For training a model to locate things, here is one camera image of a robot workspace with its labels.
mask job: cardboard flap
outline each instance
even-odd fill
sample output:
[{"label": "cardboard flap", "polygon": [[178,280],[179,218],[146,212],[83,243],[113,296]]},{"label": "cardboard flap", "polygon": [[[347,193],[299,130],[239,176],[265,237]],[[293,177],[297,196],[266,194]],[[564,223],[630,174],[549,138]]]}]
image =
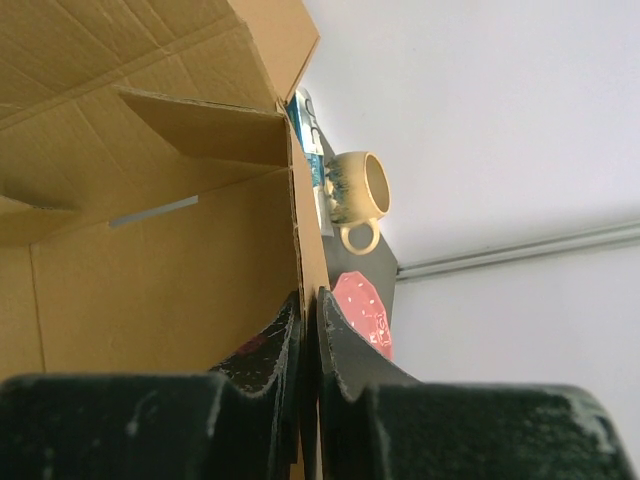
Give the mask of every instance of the cardboard flap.
[{"label": "cardboard flap", "polygon": [[302,285],[302,308],[305,314],[309,315],[311,304],[320,287],[329,287],[329,274],[317,220],[309,163],[298,143],[294,129],[289,130],[291,147],[289,183],[293,190],[292,210],[297,237],[298,275]]},{"label": "cardboard flap", "polygon": [[31,267],[29,247],[0,248],[0,380],[44,370]]},{"label": "cardboard flap", "polygon": [[149,127],[189,157],[287,166],[287,124],[280,113],[132,88],[118,91]]},{"label": "cardboard flap", "polygon": [[36,207],[0,195],[0,247],[41,240],[72,215],[70,210]]}]

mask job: white wall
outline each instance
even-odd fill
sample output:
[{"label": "white wall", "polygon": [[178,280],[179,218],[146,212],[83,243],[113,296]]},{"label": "white wall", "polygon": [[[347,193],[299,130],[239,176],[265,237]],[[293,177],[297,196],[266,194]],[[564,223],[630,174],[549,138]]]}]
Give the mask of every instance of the white wall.
[{"label": "white wall", "polygon": [[640,2],[306,0],[303,83],[401,263],[640,217]]},{"label": "white wall", "polygon": [[430,382],[568,383],[612,414],[640,469],[640,247],[398,286],[400,367]]},{"label": "white wall", "polygon": [[[640,218],[640,2],[306,3],[303,84],[338,152],[382,158],[401,263]],[[401,286],[394,350],[425,380],[591,389],[640,467],[638,285],[640,249]]]}]

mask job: white ceiling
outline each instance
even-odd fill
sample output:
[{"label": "white ceiling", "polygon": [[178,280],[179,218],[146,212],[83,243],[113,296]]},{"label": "white ceiling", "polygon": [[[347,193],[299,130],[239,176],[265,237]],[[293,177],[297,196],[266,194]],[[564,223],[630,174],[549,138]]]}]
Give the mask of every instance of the white ceiling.
[{"label": "white ceiling", "polygon": [[307,0],[303,80],[401,263],[640,218],[640,2]]}]

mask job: cardboard box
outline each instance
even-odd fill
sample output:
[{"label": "cardboard box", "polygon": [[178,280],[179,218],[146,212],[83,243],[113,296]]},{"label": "cardboard box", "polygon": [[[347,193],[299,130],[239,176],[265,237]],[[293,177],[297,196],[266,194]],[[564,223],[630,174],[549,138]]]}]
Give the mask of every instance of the cardboard box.
[{"label": "cardboard box", "polygon": [[[5,2],[0,378],[201,371],[328,284],[300,0]],[[198,202],[119,224],[194,195]]]}]

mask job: dark green object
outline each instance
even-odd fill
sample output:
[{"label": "dark green object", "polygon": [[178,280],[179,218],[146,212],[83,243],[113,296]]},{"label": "dark green object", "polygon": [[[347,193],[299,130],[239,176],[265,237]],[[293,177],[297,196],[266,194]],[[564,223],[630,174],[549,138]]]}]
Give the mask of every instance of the dark green object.
[{"label": "dark green object", "polygon": [[371,348],[322,290],[323,462],[336,479],[633,479],[587,392],[418,382]]}]

